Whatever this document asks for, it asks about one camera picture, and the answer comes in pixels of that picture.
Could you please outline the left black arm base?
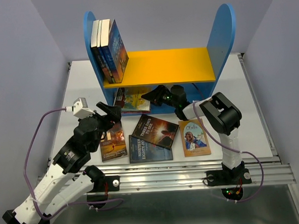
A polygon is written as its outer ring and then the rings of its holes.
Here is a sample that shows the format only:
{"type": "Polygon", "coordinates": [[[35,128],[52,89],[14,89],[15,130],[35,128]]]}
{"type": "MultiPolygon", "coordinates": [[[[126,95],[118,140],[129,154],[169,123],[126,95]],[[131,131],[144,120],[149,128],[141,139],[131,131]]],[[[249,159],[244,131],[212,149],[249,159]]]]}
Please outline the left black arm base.
{"type": "Polygon", "coordinates": [[[94,165],[88,166],[83,175],[90,177],[92,183],[92,189],[87,192],[86,201],[95,203],[88,204],[88,206],[96,211],[105,210],[105,201],[109,200],[109,192],[120,190],[120,177],[118,175],[105,176],[94,165]]]}

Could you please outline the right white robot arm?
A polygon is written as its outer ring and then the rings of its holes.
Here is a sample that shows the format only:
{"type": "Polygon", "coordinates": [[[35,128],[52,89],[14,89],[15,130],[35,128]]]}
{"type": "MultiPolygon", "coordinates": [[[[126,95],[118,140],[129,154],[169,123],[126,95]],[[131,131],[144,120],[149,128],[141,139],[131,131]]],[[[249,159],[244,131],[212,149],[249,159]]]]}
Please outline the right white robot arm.
{"type": "Polygon", "coordinates": [[[242,114],[224,94],[216,93],[205,100],[190,103],[186,99],[182,86],[174,85],[169,89],[164,85],[159,85],[141,97],[155,106],[165,104],[173,107],[180,120],[197,119],[202,124],[200,118],[204,116],[219,134],[220,140],[214,141],[222,147],[222,169],[207,171],[204,184],[214,187],[234,184],[242,179],[245,166],[238,142],[238,128],[242,114]]]}

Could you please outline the Three Days to See book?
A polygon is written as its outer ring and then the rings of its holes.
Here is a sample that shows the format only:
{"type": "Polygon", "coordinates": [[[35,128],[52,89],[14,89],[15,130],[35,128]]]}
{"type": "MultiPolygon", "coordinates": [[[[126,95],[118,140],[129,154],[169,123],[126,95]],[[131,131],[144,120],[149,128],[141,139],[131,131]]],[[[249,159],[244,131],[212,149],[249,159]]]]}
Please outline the Three Days to See book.
{"type": "Polygon", "coordinates": [[[156,117],[142,114],[132,136],[148,143],[171,149],[179,125],[156,117]]]}

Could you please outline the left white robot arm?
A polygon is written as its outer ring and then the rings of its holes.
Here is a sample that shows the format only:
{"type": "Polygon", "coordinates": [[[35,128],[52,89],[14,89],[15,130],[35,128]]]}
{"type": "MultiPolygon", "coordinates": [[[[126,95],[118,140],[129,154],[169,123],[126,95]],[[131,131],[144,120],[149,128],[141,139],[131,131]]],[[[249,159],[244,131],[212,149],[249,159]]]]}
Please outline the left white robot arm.
{"type": "Polygon", "coordinates": [[[96,106],[105,115],[90,110],[80,101],[63,109],[78,118],[78,125],[35,188],[31,186],[27,172],[23,172],[29,196],[17,208],[3,214],[7,224],[52,224],[62,210],[77,205],[77,199],[91,190],[103,190],[105,195],[99,201],[86,202],[87,205],[100,209],[109,202],[108,191],[116,187],[117,180],[106,178],[96,166],[86,164],[91,153],[96,152],[101,140],[106,138],[107,131],[121,120],[121,112],[120,107],[102,102],[96,106]]]}

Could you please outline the yellow teal paperback book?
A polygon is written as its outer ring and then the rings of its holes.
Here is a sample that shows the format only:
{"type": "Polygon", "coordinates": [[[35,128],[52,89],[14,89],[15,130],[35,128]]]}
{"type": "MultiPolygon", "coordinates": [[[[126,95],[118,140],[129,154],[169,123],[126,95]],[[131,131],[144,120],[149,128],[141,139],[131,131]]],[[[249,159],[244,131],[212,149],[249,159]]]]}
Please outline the yellow teal paperback book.
{"type": "Polygon", "coordinates": [[[150,87],[120,87],[115,94],[114,105],[121,107],[122,112],[149,112],[151,103],[141,96],[151,91],[150,87]]]}

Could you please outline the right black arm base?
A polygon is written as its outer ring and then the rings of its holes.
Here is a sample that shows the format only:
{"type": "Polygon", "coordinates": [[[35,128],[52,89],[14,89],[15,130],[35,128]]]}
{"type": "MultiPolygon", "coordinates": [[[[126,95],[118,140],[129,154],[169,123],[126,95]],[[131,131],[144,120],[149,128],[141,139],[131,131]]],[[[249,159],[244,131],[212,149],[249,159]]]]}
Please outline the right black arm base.
{"type": "Polygon", "coordinates": [[[238,202],[243,197],[242,186],[252,183],[249,170],[242,164],[229,169],[222,165],[222,170],[210,170],[205,172],[203,183],[209,187],[225,186],[221,189],[223,196],[229,201],[238,202]]]}

